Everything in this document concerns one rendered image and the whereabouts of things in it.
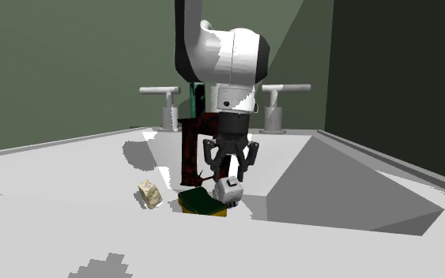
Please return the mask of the beige crumpled block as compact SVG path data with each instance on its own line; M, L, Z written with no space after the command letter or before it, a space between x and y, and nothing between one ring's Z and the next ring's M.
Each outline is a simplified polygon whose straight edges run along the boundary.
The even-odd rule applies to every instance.
M138 185L138 192L148 209L154 209L163 202L163 198L160 195L157 186L151 183L148 179Z

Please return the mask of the teal upright bar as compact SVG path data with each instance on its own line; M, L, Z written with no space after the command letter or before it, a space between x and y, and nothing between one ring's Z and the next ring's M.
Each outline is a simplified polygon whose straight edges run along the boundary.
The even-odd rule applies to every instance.
M191 82L190 89L190 116L199 117L206 112L206 86L202 82Z

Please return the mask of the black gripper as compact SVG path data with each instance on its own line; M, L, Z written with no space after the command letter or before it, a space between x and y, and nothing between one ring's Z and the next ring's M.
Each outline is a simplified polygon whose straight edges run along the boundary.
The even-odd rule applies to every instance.
M217 139L204 139L204 160L213 171L213 180L228 177L231 157L228 156L228 143L236 142L236 157L239 163L237 178L243 181L243 175L248 167L255 164L259 143L248 141L247 134L250 123L249 114L232 112L218 113ZM248 154L244 156L243 150L248 147Z

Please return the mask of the green and yellow sponge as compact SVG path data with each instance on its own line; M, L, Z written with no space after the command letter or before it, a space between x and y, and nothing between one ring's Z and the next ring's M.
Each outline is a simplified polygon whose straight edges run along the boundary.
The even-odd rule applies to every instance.
M178 193L178 203L183 213L206 215L206 216L227 216L227 206L212 198L204 187L195 187Z

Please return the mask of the white and grey rounded box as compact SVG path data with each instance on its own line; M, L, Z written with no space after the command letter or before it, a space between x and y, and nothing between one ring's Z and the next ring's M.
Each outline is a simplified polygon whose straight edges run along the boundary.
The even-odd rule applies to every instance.
M243 196L243 187L236 176L220 178L212 191L213 198L229 209L236 207Z

